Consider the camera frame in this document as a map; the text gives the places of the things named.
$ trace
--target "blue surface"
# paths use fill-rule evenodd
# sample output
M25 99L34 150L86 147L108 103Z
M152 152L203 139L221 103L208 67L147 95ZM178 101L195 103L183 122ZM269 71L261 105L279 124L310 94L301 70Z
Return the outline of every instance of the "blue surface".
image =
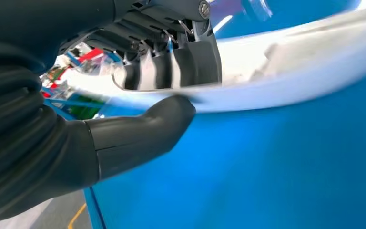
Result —
M260 2L242 0L242 11L233 15L217 33L218 39L289 28L352 10L360 0L264 0L268 16Z
M94 190L108 229L366 228L366 79L302 104L199 114L172 152Z

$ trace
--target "metal screw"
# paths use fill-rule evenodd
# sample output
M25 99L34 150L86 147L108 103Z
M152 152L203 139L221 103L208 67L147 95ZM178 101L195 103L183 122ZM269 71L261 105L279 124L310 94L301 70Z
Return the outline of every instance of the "metal screw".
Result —
M131 44L131 48L134 49L134 50L138 50L140 48L140 45L139 44L132 43Z
M198 7L200 15L204 19L208 19L210 17L210 5L206 1L200 2L200 6Z

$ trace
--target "blue container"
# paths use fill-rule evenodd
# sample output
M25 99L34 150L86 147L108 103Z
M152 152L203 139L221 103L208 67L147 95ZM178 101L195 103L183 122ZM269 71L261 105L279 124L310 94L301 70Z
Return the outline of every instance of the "blue container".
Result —
M92 190L96 228L366 229L366 78L300 104L198 114L170 153Z

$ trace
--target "red object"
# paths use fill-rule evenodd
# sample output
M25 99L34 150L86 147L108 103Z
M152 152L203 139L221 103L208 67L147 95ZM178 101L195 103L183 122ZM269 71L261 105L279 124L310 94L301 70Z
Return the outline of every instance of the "red object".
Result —
M103 50L101 49L93 49L92 51L88 52L87 54L81 56L78 61L80 61L81 63L84 62L85 60L91 60L93 58L95 58L98 55L103 54Z

